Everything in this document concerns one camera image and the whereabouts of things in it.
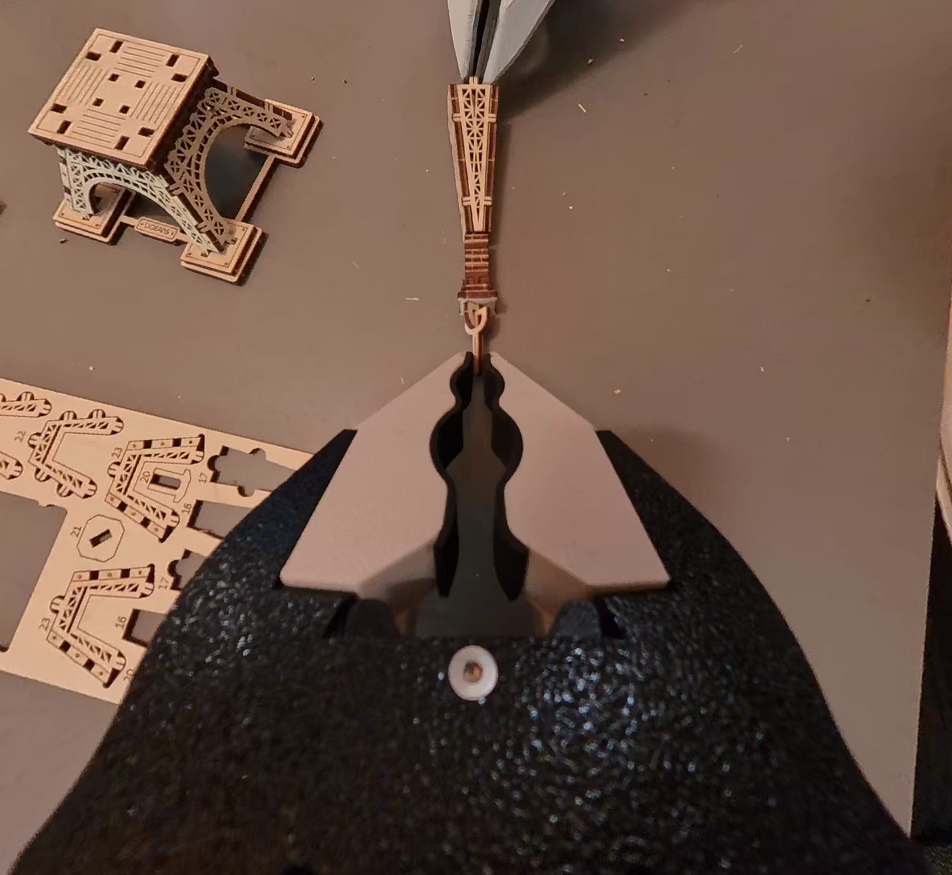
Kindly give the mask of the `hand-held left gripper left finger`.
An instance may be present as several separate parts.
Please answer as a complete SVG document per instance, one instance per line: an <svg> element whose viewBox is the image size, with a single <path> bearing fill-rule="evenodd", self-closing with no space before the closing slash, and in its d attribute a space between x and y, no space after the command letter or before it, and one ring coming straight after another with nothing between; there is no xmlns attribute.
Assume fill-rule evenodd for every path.
<svg viewBox="0 0 952 875"><path fill-rule="evenodd" d="M450 464L464 448L470 353L452 356L359 425L280 574L283 584L387 605L416 626L459 557Z"/></svg>

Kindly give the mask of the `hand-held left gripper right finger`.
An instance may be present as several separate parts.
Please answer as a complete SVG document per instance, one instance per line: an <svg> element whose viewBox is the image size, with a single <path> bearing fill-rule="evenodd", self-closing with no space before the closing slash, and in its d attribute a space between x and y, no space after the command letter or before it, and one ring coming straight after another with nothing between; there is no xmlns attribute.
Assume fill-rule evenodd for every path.
<svg viewBox="0 0 952 875"><path fill-rule="evenodd" d="M549 628L571 602L667 586L669 575L596 429L500 354L484 362L493 548L506 597Z"/></svg>

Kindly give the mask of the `wooden tower model spire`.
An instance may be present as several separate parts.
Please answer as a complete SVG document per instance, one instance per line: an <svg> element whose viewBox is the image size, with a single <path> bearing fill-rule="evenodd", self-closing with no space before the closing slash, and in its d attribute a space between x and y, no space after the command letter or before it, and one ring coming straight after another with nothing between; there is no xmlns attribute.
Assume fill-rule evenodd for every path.
<svg viewBox="0 0 952 875"><path fill-rule="evenodd" d="M473 368L482 370L483 334L495 312L490 235L499 88L472 76L448 87L447 118L463 233L464 275L457 295L472 345Z"/></svg>

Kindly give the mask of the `grey desk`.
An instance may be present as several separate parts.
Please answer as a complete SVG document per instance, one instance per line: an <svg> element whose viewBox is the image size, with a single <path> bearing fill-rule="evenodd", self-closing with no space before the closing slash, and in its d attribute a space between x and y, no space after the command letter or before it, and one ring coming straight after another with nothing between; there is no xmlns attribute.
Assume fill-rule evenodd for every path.
<svg viewBox="0 0 952 875"><path fill-rule="evenodd" d="M2 375L316 451L466 337L446 0L2 0ZM317 113L243 286L64 238L92 29ZM950 0L557 0L501 92L495 345L681 491L909 822L950 286Z"/></svg>

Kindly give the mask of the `wooden sheet with square hole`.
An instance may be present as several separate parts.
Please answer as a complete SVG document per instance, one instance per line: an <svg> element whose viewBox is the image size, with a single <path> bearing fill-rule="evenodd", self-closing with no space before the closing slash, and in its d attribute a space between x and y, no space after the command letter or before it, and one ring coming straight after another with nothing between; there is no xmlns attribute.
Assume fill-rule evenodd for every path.
<svg viewBox="0 0 952 875"><path fill-rule="evenodd" d="M164 617L184 585L177 564L220 537L194 525L202 503L254 508L219 480L223 453L296 470L310 453L3 379L2 493L64 510L2 671L118 704L146 645L141 614Z"/></svg>

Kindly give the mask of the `wooden tower model base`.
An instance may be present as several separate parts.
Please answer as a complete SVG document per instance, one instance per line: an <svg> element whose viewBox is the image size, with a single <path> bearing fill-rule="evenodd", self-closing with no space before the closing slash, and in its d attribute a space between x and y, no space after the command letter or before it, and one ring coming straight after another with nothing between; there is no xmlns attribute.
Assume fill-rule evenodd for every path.
<svg viewBox="0 0 952 875"><path fill-rule="evenodd" d="M276 165L303 165L322 122L218 75L206 53L95 29L29 129L56 149L54 224L106 244L132 227L182 247L184 268L241 283L264 236L248 216ZM228 217L212 199L208 158L238 127L264 162Z"/></svg>

